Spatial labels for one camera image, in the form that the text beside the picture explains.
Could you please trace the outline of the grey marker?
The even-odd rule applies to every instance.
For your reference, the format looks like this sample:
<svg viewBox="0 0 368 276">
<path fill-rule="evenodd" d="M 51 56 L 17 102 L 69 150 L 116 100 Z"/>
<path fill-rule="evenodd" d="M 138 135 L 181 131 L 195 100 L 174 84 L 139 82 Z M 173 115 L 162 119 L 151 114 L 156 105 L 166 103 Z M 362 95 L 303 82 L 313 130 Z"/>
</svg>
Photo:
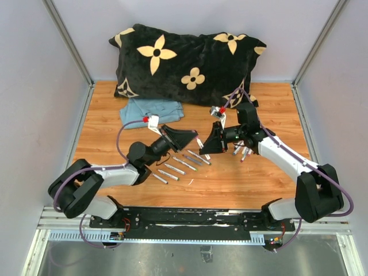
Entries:
<svg viewBox="0 0 368 276">
<path fill-rule="evenodd" d="M 186 158 L 186 159 L 188 159 L 188 160 L 190 160 L 191 162 L 193 162 L 193 163 L 195 163 L 195 164 L 197 164 L 197 165 L 199 165 L 199 166 L 202 166 L 202 163 L 199 161 L 199 160 L 196 160 L 196 159 L 194 159 L 194 158 L 192 158 L 192 157 L 190 157 L 190 156 L 187 156 L 187 155 L 182 155 L 184 158 Z"/>
</svg>

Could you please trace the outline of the light blue capped marker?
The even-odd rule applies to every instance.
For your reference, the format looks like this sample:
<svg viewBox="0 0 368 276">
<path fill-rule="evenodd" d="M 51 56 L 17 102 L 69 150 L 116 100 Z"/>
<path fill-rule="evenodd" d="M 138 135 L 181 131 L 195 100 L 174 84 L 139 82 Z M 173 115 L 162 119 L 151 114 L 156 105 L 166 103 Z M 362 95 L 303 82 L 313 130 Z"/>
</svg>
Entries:
<svg viewBox="0 0 368 276">
<path fill-rule="evenodd" d="M 177 173 L 180 173 L 181 175 L 186 175 L 186 172 L 184 172 L 183 170 L 181 170 L 181 169 L 179 169 L 179 168 L 176 168 L 176 167 L 174 167 L 174 166 L 172 166 L 172 165 L 170 165 L 170 164 L 167 164 L 167 163 L 164 163 L 164 165 L 165 165 L 167 168 L 169 168 L 169 169 L 171 169 L 171 170 L 173 170 L 173 171 L 175 171 L 175 172 L 177 172 Z"/>
</svg>

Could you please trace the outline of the green capped white marker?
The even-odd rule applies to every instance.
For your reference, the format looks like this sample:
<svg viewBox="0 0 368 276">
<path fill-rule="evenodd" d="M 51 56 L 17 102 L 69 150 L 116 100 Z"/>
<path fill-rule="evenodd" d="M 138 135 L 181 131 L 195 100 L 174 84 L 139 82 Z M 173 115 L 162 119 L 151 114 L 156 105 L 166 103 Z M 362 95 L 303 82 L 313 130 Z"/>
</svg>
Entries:
<svg viewBox="0 0 368 276">
<path fill-rule="evenodd" d="M 170 173 L 168 173 L 166 171 L 158 170 L 158 172 L 161 173 L 161 174 L 163 174 L 163 175 L 165 175 L 165 176 L 167 176 L 167 177 L 169 177 L 169 178 L 171 178 L 171 179 L 173 179 L 173 180 L 175 180 L 175 181 L 179 181 L 180 180 L 179 177 L 176 177 L 175 175 L 172 175 L 172 174 L 170 174 Z"/>
</svg>

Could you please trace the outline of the blue capped white marker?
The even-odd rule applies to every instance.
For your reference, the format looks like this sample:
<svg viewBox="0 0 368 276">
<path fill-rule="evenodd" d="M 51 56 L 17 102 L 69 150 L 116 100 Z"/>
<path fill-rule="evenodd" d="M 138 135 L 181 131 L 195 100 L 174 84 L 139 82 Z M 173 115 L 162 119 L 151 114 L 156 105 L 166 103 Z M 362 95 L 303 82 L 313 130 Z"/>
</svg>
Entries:
<svg viewBox="0 0 368 276">
<path fill-rule="evenodd" d="M 154 176 L 156 179 L 160 180 L 161 182 L 163 182 L 164 184 L 168 184 L 168 181 L 163 179 L 162 177 L 158 176 L 157 174 L 152 173 L 152 176 Z"/>
</svg>

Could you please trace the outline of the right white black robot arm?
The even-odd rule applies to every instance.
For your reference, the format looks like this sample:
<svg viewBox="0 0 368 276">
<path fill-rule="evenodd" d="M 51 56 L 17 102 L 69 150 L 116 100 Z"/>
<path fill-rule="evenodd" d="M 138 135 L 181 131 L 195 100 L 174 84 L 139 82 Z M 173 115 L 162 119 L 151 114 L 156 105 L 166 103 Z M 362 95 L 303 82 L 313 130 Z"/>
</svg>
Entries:
<svg viewBox="0 0 368 276">
<path fill-rule="evenodd" d="M 276 199 L 262 206 L 261 225 L 273 230 L 284 219 L 303 219 L 313 223 L 330 216 L 344 206 L 336 170 L 329 164 L 319 165 L 292 150 L 259 121 L 256 108 L 242 103 L 236 109 L 238 124 L 226 127 L 225 108 L 211 107 L 218 120 L 200 149 L 201 155 L 226 152 L 228 144 L 243 142 L 252 150 L 277 165 L 296 184 L 296 195 Z"/>
</svg>

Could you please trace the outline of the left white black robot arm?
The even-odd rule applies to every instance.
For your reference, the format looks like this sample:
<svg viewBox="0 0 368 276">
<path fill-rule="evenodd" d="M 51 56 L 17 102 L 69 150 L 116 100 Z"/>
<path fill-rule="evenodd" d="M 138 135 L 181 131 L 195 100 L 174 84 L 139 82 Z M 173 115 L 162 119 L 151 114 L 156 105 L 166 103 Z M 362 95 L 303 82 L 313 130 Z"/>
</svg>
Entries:
<svg viewBox="0 0 368 276">
<path fill-rule="evenodd" d="M 151 145 L 137 141 L 129 147 L 124 164 L 99 166 L 86 159 L 75 161 L 48 188 L 53 207 L 68 219 L 89 214 L 103 219 L 115 228 L 123 221 L 118 202 L 112 197 L 99 196 L 98 191 L 112 186 L 136 186 L 150 175 L 150 165 L 161 160 L 169 151 L 183 150 L 198 133 L 194 130 L 177 130 L 163 125 L 159 138 Z"/>
</svg>

